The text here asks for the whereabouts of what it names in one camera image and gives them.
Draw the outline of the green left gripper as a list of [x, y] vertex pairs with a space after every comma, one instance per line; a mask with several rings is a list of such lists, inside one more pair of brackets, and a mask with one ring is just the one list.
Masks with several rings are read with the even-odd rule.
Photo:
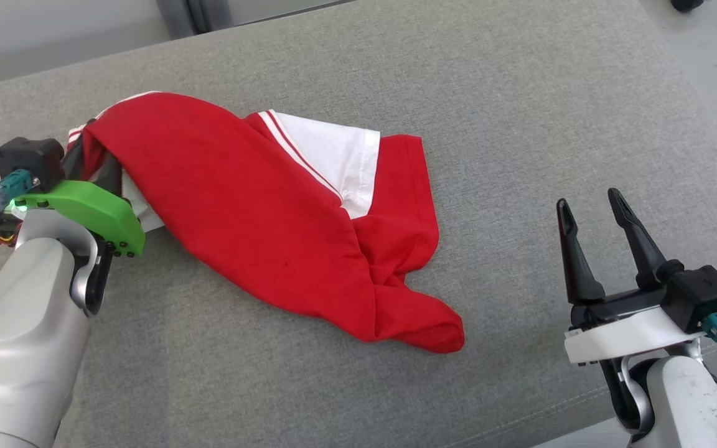
[[71, 221], [111, 242], [116, 251], [139, 257], [143, 254], [146, 235], [132, 206], [122, 196], [122, 165], [111, 152], [106, 152], [94, 184], [85, 175], [83, 130], [94, 119], [69, 133], [63, 156], [61, 181], [49, 192], [32, 192], [14, 199], [29, 210], [52, 209]]

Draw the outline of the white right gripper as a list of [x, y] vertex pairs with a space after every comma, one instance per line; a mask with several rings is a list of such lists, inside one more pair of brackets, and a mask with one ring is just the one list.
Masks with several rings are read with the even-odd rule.
[[635, 281], [641, 289], [654, 291], [632, 290], [602, 300], [605, 289], [596, 281], [581, 249], [570, 206], [565, 198], [557, 201], [567, 301], [575, 304], [564, 348], [574, 364], [651, 352], [703, 336], [700, 330], [686, 334], [660, 306], [664, 289], [675, 273], [683, 271], [683, 263], [663, 255], [620, 190], [609, 188], [607, 195], [634, 257]]

